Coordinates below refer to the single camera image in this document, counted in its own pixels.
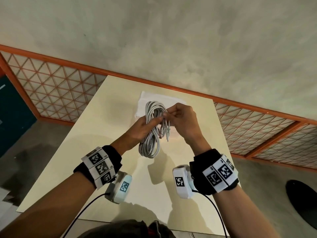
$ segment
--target person's right hand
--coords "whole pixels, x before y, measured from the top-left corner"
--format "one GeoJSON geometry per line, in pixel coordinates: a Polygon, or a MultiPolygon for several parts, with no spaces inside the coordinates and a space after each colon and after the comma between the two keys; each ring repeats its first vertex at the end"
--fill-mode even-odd
{"type": "Polygon", "coordinates": [[[195,155],[201,154],[210,149],[210,145],[201,133],[196,113],[193,108],[182,103],[176,103],[167,109],[163,117],[175,126],[177,132],[189,144],[195,155]]]}

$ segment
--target white cable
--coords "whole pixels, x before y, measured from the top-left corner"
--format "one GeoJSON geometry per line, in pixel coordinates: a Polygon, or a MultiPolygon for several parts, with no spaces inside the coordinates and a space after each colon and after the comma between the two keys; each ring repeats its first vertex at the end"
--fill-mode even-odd
{"type": "MultiPolygon", "coordinates": [[[[157,101],[149,101],[145,105],[145,118],[148,124],[153,118],[160,117],[167,112],[164,105],[157,101]]],[[[139,153],[148,158],[154,158],[160,150],[159,138],[163,138],[166,134],[168,141],[170,136],[170,122],[163,118],[161,128],[155,126],[151,132],[139,144],[139,153]]]]}

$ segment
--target black cord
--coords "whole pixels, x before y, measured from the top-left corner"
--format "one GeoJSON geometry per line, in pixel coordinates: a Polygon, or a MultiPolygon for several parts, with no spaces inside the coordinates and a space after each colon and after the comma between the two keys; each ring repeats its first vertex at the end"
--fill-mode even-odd
{"type": "Polygon", "coordinates": [[[78,219],[78,217],[85,211],[85,209],[88,208],[88,206],[90,206],[95,200],[97,200],[99,197],[101,196],[105,196],[105,195],[110,195],[110,193],[104,193],[102,195],[97,196],[96,198],[94,198],[88,205],[86,205],[85,208],[83,208],[83,210],[78,214],[78,216],[76,216],[76,218],[73,220],[73,222],[70,224],[69,228],[67,229],[67,231],[65,232],[65,234],[63,235],[62,238],[65,238],[65,236],[67,235],[67,233],[69,232],[70,228],[73,226],[73,224],[75,223],[75,221],[78,219]]]}
{"type": "Polygon", "coordinates": [[[227,232],[226,232],[226,228],[224,227],[224,222],[223,222],[223,220],[222,220],[222,218],[221,218],[221,216],[220,216],[220,213],[219,213],[219,211],[218,211],[216,205],[212,202],[212,200],[211,200],[208,196],[206,196],[206,195],[204,195],[204,194],[202,194],[202,195],[205,196],[205,197],[212,203],[212,205],[214,206],[214,208],[216,209],[216,211],[217,211],[217,213],[218,213],[218,216],[219,216],[219,218],[220,218],[220,220],[221,220],[222,227],[224,228],[224,235],[226,236],[226,238],[228,238],[227,232]]]}

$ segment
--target white table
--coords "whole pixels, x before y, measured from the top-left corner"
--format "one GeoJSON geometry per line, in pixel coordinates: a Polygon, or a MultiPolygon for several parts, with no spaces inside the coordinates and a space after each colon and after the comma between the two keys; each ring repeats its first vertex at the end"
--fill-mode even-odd
{"type": "MultiPolygon", "coordinates": [[[[197,113],[209,144],[232,162],[212,99],[108,76],[18,211],[24,212],[69,177],[85,154],[96,146],[110,144],[127,131],[134,123],[142,91],[185,100],[197,113]]],[[[136,146],[123,155],[121,162],[121,170],[133,177],[126,202],[117,205],[101,197],[80,218],[104,222],[136,219],[144,220],[146,224],[157,219],[173,230],[224,235],[217,212],[204,196],[195,194],[192,199],[185,200],[176,193],[172,169],[192,160],[193,153],[181,137],[169,142],[162,139],[161,151],[154,159],[140,156],[136,146]]],[[[105,192],[106,187],[95,191],[87,203],[105,192]]]]}

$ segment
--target hand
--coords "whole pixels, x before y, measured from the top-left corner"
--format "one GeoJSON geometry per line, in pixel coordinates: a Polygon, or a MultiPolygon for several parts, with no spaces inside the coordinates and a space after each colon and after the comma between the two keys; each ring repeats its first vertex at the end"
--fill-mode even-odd
{"type": "Polygon", "coordinates": [[[114,141],[111,146],[114,147],[120,155],[123,155],[126,151],[139,144],[162,120],[163,117],[157,117],[146,124],[145,116],[139,118],[131,128],[114,141]]]}
{"type": "Polygon", "coordinates": [[[184,138],[185,142],[190,145],[195,155],[211,149],[208,142],[201,133],[196,113],[188,105],[176,103],[167,109],[168,113],[163,116],[175,126],[177,132],[184,138]]]}

